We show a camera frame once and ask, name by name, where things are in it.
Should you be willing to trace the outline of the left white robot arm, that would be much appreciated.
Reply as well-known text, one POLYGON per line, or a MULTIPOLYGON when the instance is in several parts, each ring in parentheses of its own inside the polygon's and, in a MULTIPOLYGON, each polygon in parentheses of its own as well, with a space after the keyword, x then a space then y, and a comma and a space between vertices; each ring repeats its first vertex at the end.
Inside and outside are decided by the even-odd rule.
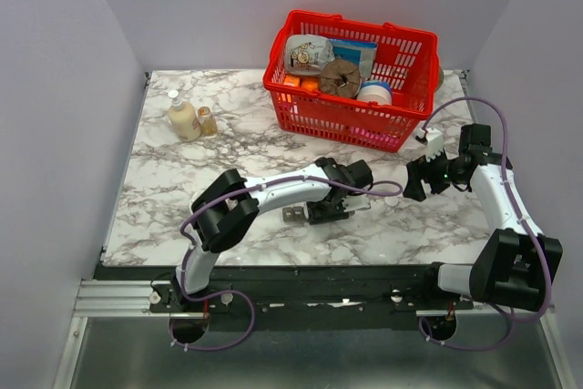
POLYGON ((236 169, 221 173, 189 201, 190 217, 180 233, 190 240, 176 268, 171 301, 183 312, 195 310, 220 254, 239 244, 260 215, 303 204, 311 225, 348 219, 370 203, 363 191, 373 173, 363 160, 344 166, 319 158, 303 169, 279 177, 244 178, 236 169))

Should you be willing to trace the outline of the orange fruit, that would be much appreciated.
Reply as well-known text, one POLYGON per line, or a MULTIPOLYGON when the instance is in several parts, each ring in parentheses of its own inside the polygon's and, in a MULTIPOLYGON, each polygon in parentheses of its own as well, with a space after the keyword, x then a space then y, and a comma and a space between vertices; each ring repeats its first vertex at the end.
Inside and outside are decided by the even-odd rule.
POLYGON ((319 91, 320 79, 318 77, 301 77, 299 89, 309 93, 317 93, 319 91))

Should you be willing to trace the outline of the red plastic shopping basket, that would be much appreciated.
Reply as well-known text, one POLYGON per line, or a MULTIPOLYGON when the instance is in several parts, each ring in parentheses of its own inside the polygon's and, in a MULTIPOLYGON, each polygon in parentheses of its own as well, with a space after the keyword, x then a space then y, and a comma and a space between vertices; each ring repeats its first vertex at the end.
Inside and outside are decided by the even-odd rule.
POLYGON ((395 152, 433 111, 437 48, 432 32, 293 10, 263 85, 282 129, 395 152))

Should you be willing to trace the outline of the grey weekly pill organizer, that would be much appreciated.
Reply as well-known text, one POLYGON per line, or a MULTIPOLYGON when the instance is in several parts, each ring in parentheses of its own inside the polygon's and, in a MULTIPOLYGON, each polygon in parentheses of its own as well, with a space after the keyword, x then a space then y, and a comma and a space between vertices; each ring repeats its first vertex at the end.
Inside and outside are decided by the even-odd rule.
POLYGON ((305 206, 292 206, 285 207, 281 211, 282 219, 284 222, 307 222, 308 221, 308 211, 305 206))

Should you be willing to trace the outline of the white bottle cap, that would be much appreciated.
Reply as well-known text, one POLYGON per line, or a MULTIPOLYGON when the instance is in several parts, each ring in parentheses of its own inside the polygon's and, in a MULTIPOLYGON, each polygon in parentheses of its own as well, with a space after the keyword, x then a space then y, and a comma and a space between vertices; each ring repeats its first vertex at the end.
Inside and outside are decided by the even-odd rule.
POLYGON ((385 198, 384 202, 387 206, 394 207, 399 203, 398 198, 385 198))

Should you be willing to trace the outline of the blue packet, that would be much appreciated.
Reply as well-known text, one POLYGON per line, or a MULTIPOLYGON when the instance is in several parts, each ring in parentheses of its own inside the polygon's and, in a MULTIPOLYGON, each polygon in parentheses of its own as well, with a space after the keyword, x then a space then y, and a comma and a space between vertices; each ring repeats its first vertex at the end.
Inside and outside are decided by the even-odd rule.
POLYGON ((336 59, 349 61, 359 67, 362 79, 371 76, 377 52, 377 44, 353 39, 331 39, 336 59))

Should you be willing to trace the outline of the yellow liquid bottle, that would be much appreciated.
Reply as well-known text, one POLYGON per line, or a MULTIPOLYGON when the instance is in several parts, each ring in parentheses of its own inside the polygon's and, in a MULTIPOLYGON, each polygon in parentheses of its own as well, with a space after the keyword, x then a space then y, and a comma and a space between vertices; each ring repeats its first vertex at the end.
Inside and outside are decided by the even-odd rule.
POLYGON ((168 92, 171 100, 169 120, 177 137, 183 142, 192 142, 201 135, 201 128, 195 108, 185 100, 178 90, 168 92))

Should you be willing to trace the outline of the orange small box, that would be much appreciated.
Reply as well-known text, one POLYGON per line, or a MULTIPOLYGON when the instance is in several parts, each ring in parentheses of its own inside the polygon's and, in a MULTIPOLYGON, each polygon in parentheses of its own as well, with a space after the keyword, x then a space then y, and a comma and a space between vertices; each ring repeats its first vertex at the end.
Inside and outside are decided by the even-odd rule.
POLYGON ((286 75, 283 79, 283 85, 286 87, 300 87, 302 79, 293 75, 286 75))

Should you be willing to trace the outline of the white blue tub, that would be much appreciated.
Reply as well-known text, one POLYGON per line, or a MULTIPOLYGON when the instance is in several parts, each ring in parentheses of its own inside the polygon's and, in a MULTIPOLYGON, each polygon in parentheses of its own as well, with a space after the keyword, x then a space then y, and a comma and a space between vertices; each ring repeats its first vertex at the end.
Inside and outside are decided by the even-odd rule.
POLYGON ((385 81, 369 80, 362 83, 356 99, 360 102, 392 105, 393 91, 385 81))

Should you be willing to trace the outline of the black table front rail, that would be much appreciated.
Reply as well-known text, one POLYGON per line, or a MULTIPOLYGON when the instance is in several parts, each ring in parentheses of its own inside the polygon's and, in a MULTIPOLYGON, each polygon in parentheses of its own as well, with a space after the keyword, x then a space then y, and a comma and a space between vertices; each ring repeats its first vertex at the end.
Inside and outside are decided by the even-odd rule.
POLYGON ((150 314, 208 322, 215 331, 392 329, 409 331, 427 313, 453 322, 472 303, 436 286, 433 265, 219 266, 189 301, 169 266, 106 267, 94 278, 146 287, 150 314))

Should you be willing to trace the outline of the silver snack pouch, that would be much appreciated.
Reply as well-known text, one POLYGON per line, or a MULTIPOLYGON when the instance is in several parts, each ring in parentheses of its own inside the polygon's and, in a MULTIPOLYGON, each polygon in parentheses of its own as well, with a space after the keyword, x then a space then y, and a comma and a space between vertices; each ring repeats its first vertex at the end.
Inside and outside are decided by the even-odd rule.
POLYGON ((284 68, 300 77, 318 77, 335 59, 332 40, 317 35, 289 36, 284 48, 284 68))

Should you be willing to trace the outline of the brown round paper package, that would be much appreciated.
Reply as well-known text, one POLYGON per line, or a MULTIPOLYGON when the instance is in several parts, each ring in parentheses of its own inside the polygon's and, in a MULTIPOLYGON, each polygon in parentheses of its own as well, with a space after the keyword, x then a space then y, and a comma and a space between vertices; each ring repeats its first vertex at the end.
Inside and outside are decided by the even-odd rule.
POLYGON ((361 86, 359 67, 342 59, 330 62, 319 79, 319 91, 330 96, 355 99, 361 86))

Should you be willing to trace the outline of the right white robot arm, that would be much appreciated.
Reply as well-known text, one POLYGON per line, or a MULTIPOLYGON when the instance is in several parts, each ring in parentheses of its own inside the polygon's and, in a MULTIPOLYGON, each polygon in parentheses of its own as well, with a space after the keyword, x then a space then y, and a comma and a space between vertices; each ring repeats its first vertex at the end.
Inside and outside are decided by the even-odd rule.
POLYGON ((528 217, 514 183, 511 164, 491 148, 491 128, 461 129, 458 155, 447 157, 442 133, 421 129, 424 155, 410 161, 404 196, 423 201, 453 187, 476 194, 491 235, 472 264, 439 263, 436 277, 419 286, 421 302, 442 307, 452 293, 478 302, 530 312, 544 303, 562 257, 562 246, 528 217))

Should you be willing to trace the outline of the small amber bottle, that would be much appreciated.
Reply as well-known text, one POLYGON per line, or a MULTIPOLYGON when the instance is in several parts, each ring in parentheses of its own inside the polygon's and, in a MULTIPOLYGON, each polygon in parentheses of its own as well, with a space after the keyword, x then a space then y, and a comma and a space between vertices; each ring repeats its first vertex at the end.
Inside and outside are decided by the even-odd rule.
POLYGON ((201 133, 204 136, 214 136, 218 133, 216 119, 209 107, 200 107, 198 109, 198 120, 201 133))

